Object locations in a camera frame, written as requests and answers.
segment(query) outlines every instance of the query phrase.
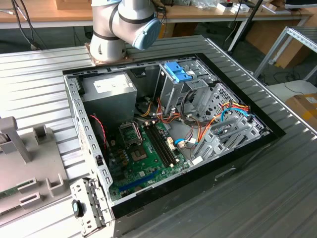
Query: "black wire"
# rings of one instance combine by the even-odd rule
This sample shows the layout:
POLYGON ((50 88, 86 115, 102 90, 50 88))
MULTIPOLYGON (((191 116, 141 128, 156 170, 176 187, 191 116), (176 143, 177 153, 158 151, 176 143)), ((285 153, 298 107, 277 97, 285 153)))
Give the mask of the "black wire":
MULTIPOLYGON (((184 123, 190 127, 197 128, 199 127, 195 121, 190 121, 186 118, 184 108, 185 108, 185 102, 187 101, 188 98, 190 98, 196 91, 188 91, 186 96, 183 98, 181 104, 180 104, 180 116, 183 119, 184 123)), ((204 120, 204 121, 199 121, 200 125, 207 125, 210 121, 209 120, 204 120)))
POLYGON ((24 38, 27 40, 27 42, 31 45, 32 43, 31 43, 30 39, 26 36, 25 32, 24 32, 23 29, 22 29, 21 22, 20 22, 20 18, 19 18, 18 12, 17 12, 17 10, 16 10, 16 5, 15 5, 15 3, 14 3, 14 0, 11 0, 11 3, 12 3, 13 11, 14 11, 14 14, 15 14, 16 21, 17 21, 17 23, 18 23, 19 29, 20 29, 20 31, 21 31, 23 37, 24 37, 24 38))
POLYGON ((223 47, 224 47, 224 43, 225 43, 225 41, 226 41, 227 37, 228 37, 228 36, 230 36, 231 32, 233 31, 232 26, 234 26, 234 23, 235 23, 235 22, 236 22, 236 20, 237 20, 237 17, 238 17, 238 14, 239 14, 240 8, 241 8, 241 4, 242 4, 242 3, 240 3, 239 8, 238 8, 238 11, 237 11, 237 13, 236 13, 236 16, 234 17, 233 24, 232 24, 232 25, 231 25, 231 27, 230 27, 230 32, 229 32, 229 34, 228 34, 228 35, 227 35, 227 36, 223 39, 223 42, 222 42, 221 48, 223 48, 223 47))
MULTIPOLYGON (((14 0, 14 3, 15 3, 15 5, 16 5, 16 7, 20 8, 20 6, 19 6, 18 3, 16 2, 16 0, 14 0)), ((30 21, 28 20, 28 19, 30 19, 29 13, 27 12, 26 7, 25 7, 23 1, 21 1, 21 4, 22 4, 23 9, 24 9, 25 14, 26 14, 26 18, 27 18, 26 21, 29 23, 29 26, 30 26, 30 21)), ((30 33, 31 33, 31 39, 34 40, 34 34, 33 34, 32 29, 31 29, 31 26, 30 26, 30 33)))
POLYGON ((41 41, 42 45, 45 47, 45 49, 47 50, 48 47, 47 45, 44 43, 44 41, 42 40, 42 38, 39 36, 39 34, 37 33, 37 31, 34 29, 34 27, 31 25, 32 30, 34 31, 35 35, 39 38, 39 40, 41 41))
POLYGON ((74 38, 74 44, 77 46, 76 37, 75 37, 75 27, 73 26, 73 38, 74 38))
POLYGON ((18 3, 16 2, 16 0, 11 0, 12 6, 13 6, 13 10, 14 10, 14 13, 15 13, 15 15, 16 15, 16 20, 17 20, 17 22, 18 22, 20 31, 22 32, 23 36, 27 39, 27 41, 30 43, 30 45, 33 45, 33 46, 35 46, 36 48, 41 49, 39 46, 37 46, 38 43, 36 43, 36 42, 33 40, 33 32, 34 32, 35 35, 36 35, 36 36, 39 38, 39 40, 41 41, 41 43, 44 45, 45 49, 47 49, 46 44, 43 42, 42 38, 39 36, 39 34, 37 33, 37 31, 34 29, 34 27, 33 27, 32 24, 31 24, 30 17, 29 17, 29 13, 28 13, 28 11, 27 11, 27 9, 26 9, 26 6, 25 6, 23 0, 20 0, 20 2, 21 2, 22 6, 23 6, 23 8, 24 8, 24 11, 25 11, 25 14, 26 14, 26 17, 27 17, 26 21, 28 22, 28 24, 29 24, 29 26, 30 26, 30 29, 31 29, 31 32, 32 32, 32 35, 31 35, 32 40, 30 40, 30 39, 26 36, 26 34, 24 33, 24 31, 22 30, 20 18, 19 18, 19 15, 18 15, 18 13, 17 13, 17 9, 16 9, 16 6, 18 6, 18 3))
POLYGON ((76 28, 74 27, 74 32, 75 32, 75 36, 76 36, 76 38, 77 38, 77 40, 78 40, 78 42, 79 42, 79 45, 82 45, 81 44, 81 41, 80 41, 80 39, 79 39, 79 37, 78 37, 78 35, 77 35, 77 32, 76 32, 76 28))
MULTIPOLYGON (((275 73, 275 74, 273 75, 273 78, 274 78, 274 80, 275 80, 277 83, 281 83, 280 81, 278 81, 278 80, 276 79, 276 76, 279 75, 279 74, 287 74, 287 75, 285 76, 285 78, 286 78, 286 80, 287 80, 288 82, 301 80, 300 74, 297 73, 297 72, 295 72, 295 67, 292 68, 292 72, 278 72, 278 73, 275 73)), ((292 91, 293 93, 303 94, 302 92, 294 91, 294 90, 290 89, 289 87, 287 87, 287 86, 286 86, 286 82, 284 82, 284 86, 285 86, 285 88, 287 88, 288 90, 292 91)))
POLYGON ((41 41, 42 45, 43 45, 43 46, 45 47, 45 49, 47 50, 48 48, 47 48, 46 44, 44 43, 44 41, 42 40, 42 38, 39 36, 39 34, 37 33, 37 31, 34 29, 34 27, 33 27, 32 24, 31 24, 31 20, 30 20, 30 17, 29 17, 29 13, 28 13, 28 10, 26 9, 26 6, 25 6, 23 0, 20 0, 20 2, 21 2, 22 6, 23 6, 23 8, 24 8, 25 14, 26 14, 26 16, 27 16, 27 22, 29 23, 30 28, 32 29, 32 31, 34 31, 35 35, 39 38, 39 40, 41 41))

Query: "small chip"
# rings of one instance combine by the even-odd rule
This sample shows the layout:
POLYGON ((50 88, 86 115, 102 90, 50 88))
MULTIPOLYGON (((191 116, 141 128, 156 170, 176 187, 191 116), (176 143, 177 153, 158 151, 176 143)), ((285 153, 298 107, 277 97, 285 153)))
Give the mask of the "small chip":
POLYGON ((147 153, 142 145, 138 145, 132 148, 131 156, 134 161, 139 161, 145 159, 147 157, 147 153))

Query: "blue pcie slot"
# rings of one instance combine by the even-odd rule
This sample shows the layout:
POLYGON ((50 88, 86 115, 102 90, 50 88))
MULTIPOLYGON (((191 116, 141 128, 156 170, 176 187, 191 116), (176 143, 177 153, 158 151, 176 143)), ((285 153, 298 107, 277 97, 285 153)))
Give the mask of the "blue pcie slot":
POLYGON ((135 186, 137 186, 137 185, 139 185, 139 184, 141 184, 141 183, 147 182, 147 181, 153 179, 153 178, 154 178, 154 175, 155 175, 157 172, 158 172, 158 170, 154 171, 154 172, 151 173, 150 175, 146 175, 146 176, 143 177, 143 178, 140 178, 140 179, 138 179, 138 180, 135 180, 134 182, 131 182, 131 183, 127 184, 127 185, 121 186, 121 187, 119 187, 119 191, 122 192, 122 191, 128 190, 128 189, 130 189, 130 188, 133 188, 133 187, 135 187, 135 186))

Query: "red wire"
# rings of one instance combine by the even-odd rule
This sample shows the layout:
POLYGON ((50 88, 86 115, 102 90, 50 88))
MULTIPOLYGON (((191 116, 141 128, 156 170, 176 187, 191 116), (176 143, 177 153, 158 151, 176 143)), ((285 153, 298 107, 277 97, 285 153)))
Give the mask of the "red wire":
POLYGON ((92 118, 94 118, 98 123, 99 123, 99 125, 101 126, 101 129, 103 130, 103 134, 104 134, 104 144, 105 144, 105 151, 107 150, 107 145, 106 145, 106 133, 105 133, 105 129, 104 129, 104 126, 103 126, 103 124, 101 123, 101 121, 97 118, 97 117, 95 117, 95 116, 93 116, 93 115, 89 115, 90 117, 92 117, 92 118))

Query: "electronic device on desk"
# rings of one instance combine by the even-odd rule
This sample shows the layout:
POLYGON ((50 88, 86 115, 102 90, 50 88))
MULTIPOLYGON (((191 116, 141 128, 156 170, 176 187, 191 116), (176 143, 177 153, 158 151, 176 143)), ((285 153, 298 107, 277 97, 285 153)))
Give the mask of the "electronic device on desk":
POLYGON ((239 3, 247 5, 249 8, 254 8, 256 5, 248 0, 239 0, 239 3))
POLYGON ((143 225, 285 134, 204 54, 63 74, 90 171, 71 186, 83 236, 143 225))
POLYGON ((317 0, 285 0, 285 8, 317 7, 317 0))

